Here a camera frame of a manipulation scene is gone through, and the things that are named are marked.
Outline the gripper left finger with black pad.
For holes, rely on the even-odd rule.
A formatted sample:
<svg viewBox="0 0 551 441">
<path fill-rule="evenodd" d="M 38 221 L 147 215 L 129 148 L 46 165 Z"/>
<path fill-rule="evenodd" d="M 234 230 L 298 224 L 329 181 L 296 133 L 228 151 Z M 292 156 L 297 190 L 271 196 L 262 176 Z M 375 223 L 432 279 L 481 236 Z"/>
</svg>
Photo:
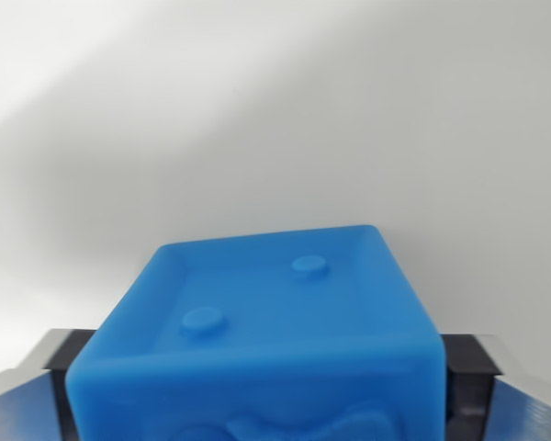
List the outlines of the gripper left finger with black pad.
<svg viewBox="0 0 551 441">
<path fill-rule="evenodd" d="M 0 372 L 0 440 L 77 440 L 67 371 L 95 332 L 51 329 L 16 366 Z"/>
</svg>

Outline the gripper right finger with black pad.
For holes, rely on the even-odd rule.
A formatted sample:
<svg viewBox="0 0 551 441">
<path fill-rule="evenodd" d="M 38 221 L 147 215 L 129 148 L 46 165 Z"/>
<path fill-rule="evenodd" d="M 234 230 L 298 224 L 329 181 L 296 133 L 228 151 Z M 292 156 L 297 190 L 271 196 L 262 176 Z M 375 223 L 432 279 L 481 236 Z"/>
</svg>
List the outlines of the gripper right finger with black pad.
<svg viewBox="0 0 551 441">
<path fill-rule="evenodd" d="M 447 440 L 551 440 L 551 383 L 495 336 L 443 334 Z"/>
</svg>

